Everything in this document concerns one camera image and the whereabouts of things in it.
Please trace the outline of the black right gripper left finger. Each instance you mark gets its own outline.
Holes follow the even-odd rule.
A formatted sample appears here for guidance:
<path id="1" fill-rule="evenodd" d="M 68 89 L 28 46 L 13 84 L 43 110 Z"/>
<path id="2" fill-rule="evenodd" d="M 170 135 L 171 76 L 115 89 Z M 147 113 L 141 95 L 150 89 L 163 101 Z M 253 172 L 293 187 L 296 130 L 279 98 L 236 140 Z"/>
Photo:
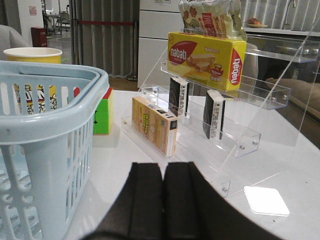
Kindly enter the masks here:
<path id="1" fill-rule="evenodd" d="M 134 162 L 121 192 L 94 231 L 94 239 L 161 240 L 162 210 L 159 166 Z"/>

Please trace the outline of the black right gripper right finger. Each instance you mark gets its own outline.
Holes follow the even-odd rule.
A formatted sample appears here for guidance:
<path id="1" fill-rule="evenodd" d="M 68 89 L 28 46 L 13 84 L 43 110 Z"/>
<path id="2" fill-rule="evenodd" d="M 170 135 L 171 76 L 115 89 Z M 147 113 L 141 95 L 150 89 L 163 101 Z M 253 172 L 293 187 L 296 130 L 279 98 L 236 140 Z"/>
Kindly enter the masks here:
<path id="1" fill-rule="evenodd" d="M 230 205 L 193 162 L 171 162 L 164 175 L 164 239 L 277 240 Z"/>

